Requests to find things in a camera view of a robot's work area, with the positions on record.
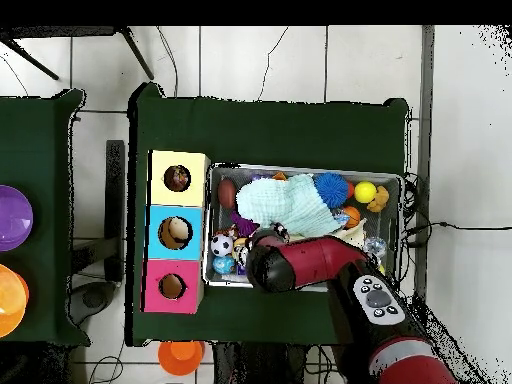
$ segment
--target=purple bowl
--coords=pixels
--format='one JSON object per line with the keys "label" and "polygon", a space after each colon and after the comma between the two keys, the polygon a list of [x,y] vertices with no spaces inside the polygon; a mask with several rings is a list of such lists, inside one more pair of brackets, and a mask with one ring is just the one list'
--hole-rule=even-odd
{"label": "purple bowl", "polygon": [[33,222],[32,206],[23,193],[0,185],[0,252],[22,244],[30,234]]}

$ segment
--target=pink cube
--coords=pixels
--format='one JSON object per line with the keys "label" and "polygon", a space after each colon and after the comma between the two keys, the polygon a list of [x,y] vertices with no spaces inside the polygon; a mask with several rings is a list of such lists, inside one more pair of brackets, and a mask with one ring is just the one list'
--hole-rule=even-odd
{"label": "pink cube", "polygon": [[[143,312],[195,314],[203,296],[200,265],[199,261],[149,259]],[[161,291],[160,281],[169,274],[178,276],[185,285],[177,299],[165,297]]]}

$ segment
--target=blue ball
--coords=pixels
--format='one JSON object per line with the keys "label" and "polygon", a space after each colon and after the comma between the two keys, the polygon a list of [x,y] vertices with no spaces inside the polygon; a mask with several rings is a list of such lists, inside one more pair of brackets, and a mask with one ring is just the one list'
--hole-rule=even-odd
{"label": "blue ball", "polygon": [[230,274],[235,270],[235,260],[232,256],[215,256],[212,266],[219,274]]}
{"label": "blue ball", "polygon": [[339,208],[348,196],[348,183],[339,174],[326,172],[315,177],[316,191],[329,209]]}

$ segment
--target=shape sorter box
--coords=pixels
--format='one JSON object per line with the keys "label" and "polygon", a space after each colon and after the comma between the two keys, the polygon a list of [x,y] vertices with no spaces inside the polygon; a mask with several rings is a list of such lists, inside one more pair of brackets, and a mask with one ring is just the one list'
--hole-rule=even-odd
{"label": "shape sorter box", "polygon": [[[204,207],[206,173],[210,164],[204,154],[152,150],[149,156],[152,205]],[[184,191],[172,191],[164,183],[165,172],[173,166],[184,167],[189,173],[190,184]]]}
{"label": "shape sorter box", "polygon": [[[150,259],[146,272],[146,301],[143,312],[195,314],[203,297],[201,263]],[[177,275],[185,284],[185,291],[178,299],[169,299],[160,291],[160,281],[169,274]]]}
{"label": "shape sorter box", "polygon": [[[144,257],[141,287],[143,312],[193,314],[197,311],[203,296],[201,260],[206,172],[209,164],[209,159],[201,153],[157,150],[148,152],[149,191],[146,204],[149,206],[149,214],[145,216],[148,239],[145,241],[147,253]],[[186,184],[182,184],[183,180],[180,179],[184,171],[187,175]],[[174,185],[176,178],[181,181],[181,185]],[[185,221],[188,226],[187,235],[190,236],[181,248],[176,247],[181,243],[177,241],[178,235],[172,234],[172,227],[176,224],[172,218],[175,217]],[[165,290],[161,287],[162,279],[168,282],[174,277],[179,278],[178,286],[184,287],[184,290],[177,298],[174,295],[166,297]]]}

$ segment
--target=green table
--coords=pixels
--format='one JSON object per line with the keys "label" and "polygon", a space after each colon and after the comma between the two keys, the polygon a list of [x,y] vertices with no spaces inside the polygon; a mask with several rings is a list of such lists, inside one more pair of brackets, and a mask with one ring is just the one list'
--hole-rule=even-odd
{"label": "green table", "polygon": [[80,90],[52,99],[0,98],[0,184],[23,192],[34,211],[28,239],[0,252],[0,263],[30,290],[23,321],[2,341],[89,343],[65,310],[73,231],[68,134],[82,98]]}
{"label": "green table", "polygon": [[212,162],[403,174],[407,103],[244,103],[165,99],[143,84],[129,105],[126,336],[144,339],[337,343],[327,294],[205,287],[195,315],[140,312],[147,152],[206,154]]}

